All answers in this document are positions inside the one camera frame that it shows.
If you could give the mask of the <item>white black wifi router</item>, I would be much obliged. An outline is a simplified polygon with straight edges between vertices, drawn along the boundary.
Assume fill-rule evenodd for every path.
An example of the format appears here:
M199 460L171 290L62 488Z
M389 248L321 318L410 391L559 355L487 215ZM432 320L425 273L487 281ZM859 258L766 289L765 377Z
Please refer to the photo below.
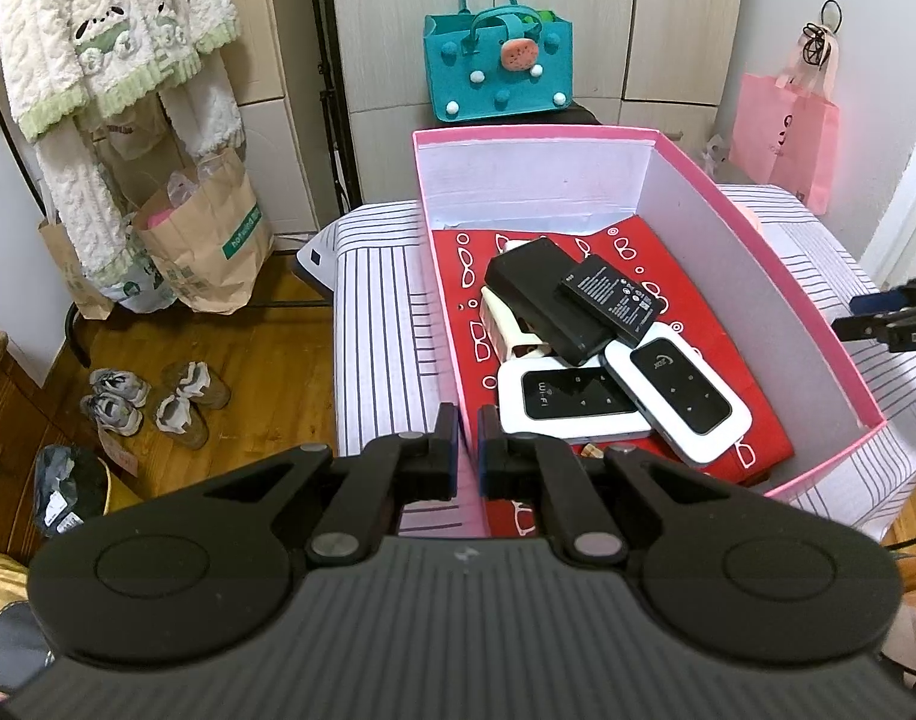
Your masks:
M503 431L580 442L645 439L651 424L599 362L568 366L554 356L513 358L497 372Z

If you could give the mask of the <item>cream hair claw clip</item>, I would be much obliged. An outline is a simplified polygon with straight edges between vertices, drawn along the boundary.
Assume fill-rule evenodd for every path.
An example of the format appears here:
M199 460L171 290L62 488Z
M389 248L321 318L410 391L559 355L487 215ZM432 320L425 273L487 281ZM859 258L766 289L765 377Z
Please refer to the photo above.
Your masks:
M551 346L524 328L508 305L489 288L480 290L480 321L500 362L528 356L547 356Z

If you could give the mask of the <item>black power bank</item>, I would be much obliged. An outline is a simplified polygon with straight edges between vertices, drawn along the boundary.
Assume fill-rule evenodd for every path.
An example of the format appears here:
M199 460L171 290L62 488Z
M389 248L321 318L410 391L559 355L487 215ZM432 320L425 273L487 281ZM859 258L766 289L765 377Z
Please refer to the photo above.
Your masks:
M581 366L599 355L614 335L558 291L558 283L578 262L551 239L534 241L490 260L485 286L528 323L559 358Z

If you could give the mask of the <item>white device with black screen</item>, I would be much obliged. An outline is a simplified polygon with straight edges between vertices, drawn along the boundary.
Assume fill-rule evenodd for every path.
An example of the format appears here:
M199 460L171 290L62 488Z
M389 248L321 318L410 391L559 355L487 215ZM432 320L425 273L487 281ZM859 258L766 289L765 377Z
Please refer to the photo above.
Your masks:
M630 348L602 349L602 364L681 460L707 468L752 427L752 413L725 379L667 323Z

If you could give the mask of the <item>black battery pack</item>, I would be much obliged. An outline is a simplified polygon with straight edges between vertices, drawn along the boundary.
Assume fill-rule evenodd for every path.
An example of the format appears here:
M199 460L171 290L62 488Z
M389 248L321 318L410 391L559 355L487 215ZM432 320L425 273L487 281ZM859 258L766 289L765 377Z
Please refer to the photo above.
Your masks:
M588 255L558 283L558 291L635 348L658 317L658 301L599 255Z

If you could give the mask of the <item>pink cardboard storage box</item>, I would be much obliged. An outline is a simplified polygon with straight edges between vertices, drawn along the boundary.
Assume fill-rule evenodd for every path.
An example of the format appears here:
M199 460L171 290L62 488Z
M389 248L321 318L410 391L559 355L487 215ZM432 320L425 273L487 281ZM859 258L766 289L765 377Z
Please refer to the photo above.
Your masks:
M467 431L632 442L789 497L884 429L777 250L656 133L597 125L412 140Z

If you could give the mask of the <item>pink star hair clip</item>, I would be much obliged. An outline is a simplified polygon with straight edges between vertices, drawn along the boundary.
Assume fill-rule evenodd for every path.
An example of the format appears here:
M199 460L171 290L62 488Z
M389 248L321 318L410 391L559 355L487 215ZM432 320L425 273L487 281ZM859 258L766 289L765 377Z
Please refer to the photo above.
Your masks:
M520 241L519 239L508 239L508 241L505 242L505 247L503 247L501 253L510 254L510 252L513 252L513 250L521 249L521 247L529 245L531 242L536 241Z

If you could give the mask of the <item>red patterned bag in box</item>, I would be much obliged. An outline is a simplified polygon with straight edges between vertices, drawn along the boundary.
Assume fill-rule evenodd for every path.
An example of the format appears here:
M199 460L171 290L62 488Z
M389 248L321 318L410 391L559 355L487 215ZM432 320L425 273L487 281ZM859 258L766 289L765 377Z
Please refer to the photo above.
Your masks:
M462 408L572 447L630 442L729 483L793 455L764 390L640 216L585 236L437 229Z

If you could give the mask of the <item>brown paper bag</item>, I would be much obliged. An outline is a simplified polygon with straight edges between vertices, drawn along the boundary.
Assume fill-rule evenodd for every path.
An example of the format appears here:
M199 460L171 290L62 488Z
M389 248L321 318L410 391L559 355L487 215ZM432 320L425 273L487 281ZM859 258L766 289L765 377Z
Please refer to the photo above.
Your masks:
M274 234L234 149L175 176L183 202L158 190L134 216L134 231L184 305L228 316L250 302Z

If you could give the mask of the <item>yellow waste bin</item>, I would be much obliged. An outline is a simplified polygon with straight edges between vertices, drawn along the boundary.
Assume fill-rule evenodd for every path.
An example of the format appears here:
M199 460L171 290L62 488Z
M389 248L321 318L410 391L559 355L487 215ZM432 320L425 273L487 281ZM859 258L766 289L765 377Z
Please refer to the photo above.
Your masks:
M33 523L54 538L142 499L90 450L46 445L33 466Z

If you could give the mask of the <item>black suitcase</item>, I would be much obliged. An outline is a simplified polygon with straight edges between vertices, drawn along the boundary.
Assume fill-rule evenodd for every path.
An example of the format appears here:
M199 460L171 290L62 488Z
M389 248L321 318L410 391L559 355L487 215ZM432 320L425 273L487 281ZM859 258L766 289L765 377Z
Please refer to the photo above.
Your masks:
M478 127L479 125L599 125L599 121L591 110L581 104L572 103L567 107L557 107L554 110L442 122L442 127Z

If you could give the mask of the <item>beige wardrobe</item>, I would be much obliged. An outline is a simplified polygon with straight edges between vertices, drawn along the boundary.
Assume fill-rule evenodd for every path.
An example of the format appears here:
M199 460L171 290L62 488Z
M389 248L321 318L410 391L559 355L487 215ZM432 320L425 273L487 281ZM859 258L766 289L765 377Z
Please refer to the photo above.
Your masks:
M277 238L414 197L410 138L534 99L710 138L741 0L235 0L225 50Z

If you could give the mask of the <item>teal felt handbag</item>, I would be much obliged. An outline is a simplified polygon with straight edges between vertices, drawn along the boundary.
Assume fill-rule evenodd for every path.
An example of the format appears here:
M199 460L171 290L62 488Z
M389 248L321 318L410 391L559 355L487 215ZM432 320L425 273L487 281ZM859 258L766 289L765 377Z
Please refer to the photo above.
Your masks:
M438 122L526 114L573 101L573 28L518 0L424 21L428 99Z

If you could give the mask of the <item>black clothes rack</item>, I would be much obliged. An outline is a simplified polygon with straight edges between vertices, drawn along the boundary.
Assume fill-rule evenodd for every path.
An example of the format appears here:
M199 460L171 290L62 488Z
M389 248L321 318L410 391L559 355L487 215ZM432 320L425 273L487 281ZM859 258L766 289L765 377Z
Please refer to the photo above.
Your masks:
M318 70L323 78L320 99L331 160L332 182L336 188L337 208L341 215L345 215L360 208L364 204L364 199L360 190L359 169L353 153L352 128L339 50L336 4L334 0L311 0L311 6L320 51Z

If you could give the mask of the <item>cream knitted panda cardigan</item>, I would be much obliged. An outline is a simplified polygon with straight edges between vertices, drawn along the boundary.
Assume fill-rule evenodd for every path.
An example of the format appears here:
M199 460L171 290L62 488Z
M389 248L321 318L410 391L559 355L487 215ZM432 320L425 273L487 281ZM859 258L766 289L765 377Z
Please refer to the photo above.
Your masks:
M82 270L98 284L119 280L139 248L90 135L158 99L193 160L243 145L220 55L240 34L233 0L0 0L10 112Z

